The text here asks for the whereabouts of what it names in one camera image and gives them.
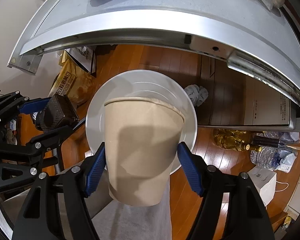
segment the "cup rim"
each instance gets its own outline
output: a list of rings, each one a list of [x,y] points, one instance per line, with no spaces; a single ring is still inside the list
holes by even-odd
[[[185,115],[175,106],[166,103],[164,101],[161,101],[159,99],[156,98],[147,98],[147,97],[118,97],[118,98],[112,98],[109,99],[105,102],[105,106],[110,104],[110,103],[114,103],[114,102],[123,102],[123,101],[143,101],[143,102],[149,102],[149,103],[154,103],[156,105],[160,105],[160,106],[164,106],[168,109],[171,109],[173,111],[175,111],[177,114],[179,114],[182,119],[183,119],[183,123],[186,121],[186,117]]]

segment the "wire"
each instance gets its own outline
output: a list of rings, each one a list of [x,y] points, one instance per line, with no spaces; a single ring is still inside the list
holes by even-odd
[[[286,190],[288,187],[289,187],[289,183],[286,183],[286,182],[279,182],[279,181],[276,181],[277,183],[280,183],[280,184],[287,184],[287,187],[285,187],[285,189],[283,190],[275,190],[274,192],[280,192],[280,191],[284,191]]]

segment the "white paper bag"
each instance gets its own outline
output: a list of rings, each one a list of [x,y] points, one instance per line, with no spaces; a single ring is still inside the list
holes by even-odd
[[[92,49],[86,46],[82,46],[78,48],[66,49],[66,51],[77,61],[79,61],[82,64],[82,66],[84,66],[89,72],[94,73],[96,71],[95,59],[93,59],[91,69],[91,61],[93,56]]]
[[[268,169],[255,166],[248,174],[255,185],[265,206],[273,199],[277,174]]]

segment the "crumpled cloth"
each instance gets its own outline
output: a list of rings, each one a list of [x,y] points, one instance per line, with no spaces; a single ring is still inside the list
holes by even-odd
[[[200,106],[207,98],[208,98],[208,91],[200,86],[197,85],[190,85],[185,88],[185,92],[189,96],[193,106]]]

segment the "blue gripper pad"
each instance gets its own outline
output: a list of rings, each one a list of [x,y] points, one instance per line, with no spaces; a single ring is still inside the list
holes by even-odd
[[[96,191],[101,175],[106,166],[106,151],[104,142],[100,145],[95,155],[97,155],[97,158],[95,159],[89,173],[87,174],[85,189],[85,193],[87,196],[90,196],[93,192]]]
[[[194,161],[192,160],[192,157],[201,157],[193,155],[185,142],[181,142],[178,144],[177,153],[178,159],[186,174],[192,191],[196,192],[199,196],[202,196],[204,188],[201,182],[201,173],[199,172],[199,169],[195,165]]]
[[[23,104],[23,107],[19,109],[19,112],[21,114],[32,114],[35,112],[40,112],[49,102],[50,98],[36,98],[33,100],[30,100],[28,102],[25,102]]]

